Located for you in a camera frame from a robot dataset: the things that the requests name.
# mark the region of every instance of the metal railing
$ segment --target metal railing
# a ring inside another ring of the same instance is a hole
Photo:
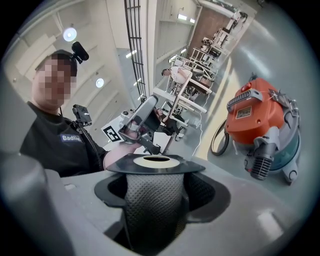
[[[141,48],[140,0],[124,0],[124,9],[135,81],[137,82],[140,101],[143,103],[147,99],[147,94]]]

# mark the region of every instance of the white ceiling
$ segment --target white ceiling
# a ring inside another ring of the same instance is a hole
[[[22,36],[2,60],[2,68],[23,100],[29,101],[35,67],[56,50],[72,51],[73,42],[66,42],[62,37],[63,30],[71,26],[77,30],[75,41],[86,49],[89,60],[78,65],[77,86],[71,92],[71,99],[62,106],[63,115],[74,119],[73,104],[87,107],[93,123],[88,130],[104,146],[108,138],[100,128],[133,106],[121,73],[106,0],[50,3],[20,31]],[[97,78],[104,79],[102,88],[96,87]]]

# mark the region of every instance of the gray floor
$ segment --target gray floor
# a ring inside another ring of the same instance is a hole
[[[300,112],[302,141],[299,176],[291,186],[283,182],[281,175],[269,176],[265,181],[254,180],[242,168],[244,156],[235,155],[231,143],[224,155],[216,157],[209,151],[207,159],[237,177],[261,184],[291,206],[301,217],[305,217],[318,199],[320,187],[319,63],[303,34],[292,20],[274,5],[267,5],[256,15],[229,58],[232,59],[231,70],[236,73],[240,84],[248,82],[251,72],[255,72],[296,99]],[[226,65],[227,61],[219,70],[213,88],[215,92],[225,74]],[[228,78],[224,86],[227,87],[228,83],[232,82]],[[218,101],[234,96],[226,95],[225,89],[222,89]],[[203,105],[205,100],[204,95],[197,98],[200,105]],[[213,100],[214,96],[210,96],[206,106],[210,106]],[[215,120],[216,111],[217,108],[214,108],[212,112],[205,114],[210,115],[210,118],[202,122],[203,131]],[[190,118],[190,127],[181,141],[174,141],[170,145],[167,153],[190,159],[199,143],[201,131],[200,128],[195,128],[195,124],[200,116],[188,112],[184,117]]]

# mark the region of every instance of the black shirt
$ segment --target black shirt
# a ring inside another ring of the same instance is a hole
[[[45,169],[55,170],[61,177],[100,171],[99,160],[103,165],[107,153],[102,147],[92,140],[98,159],[86,137],[71,127],[64,117],[46,113],[31,102],[27,104],[37,118],[23,141],[22,154],[37,159]]]

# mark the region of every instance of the person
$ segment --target person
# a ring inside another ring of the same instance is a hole
[[[76,84],[77,63],[71,60],[71,56],[70,52],[58,50],[36,68],[32,99],[27,102],[36,119],[20,149],[22,154],[37,159],[45,169],[57,171],[61,177],[105,170],[141,146],[122,142],[112,151],[105,151],[88,132],[86,134],[91,141],[68,119],[58,114]],[[126,133],[137,137],[130,130]]]
[[[162,70],[161,73],[163,76],[171,76],[173,81],[175,81],[178,84],[184,84],[188,77],[191,77],[193,80],[197,81],[198,83],[202,84],[203,86],[209,88],[209,85],[198,81],[197,77],[190,71],[185,68],[181,68],[178,66],[172,66],[171,68],[166,68]],[[187,86],[195,87],[198,91],[200,91],[203,94],[206,94],[207,91],[198,85],[194,84],[193,82],[188,82]]]
[[[165,126],[170,130],[170,131],[174,131],[176,133],[176,135],[179,137],[179,138],[182,138],[184,136],[183,133],[180,132],[178,126],[177,126],[177,121],[176,120],[173,120],[171,118],[169,118],[169,115],[165,115],[164,112],[162,111],[162,109],[158,108],[157,110],[157,116],[159,118],[159,120],[161,120]],[[178,114],[173,114],[173,116],[184,122],[185,124],[188,123],[189,120],[185,121],[180,115]]]

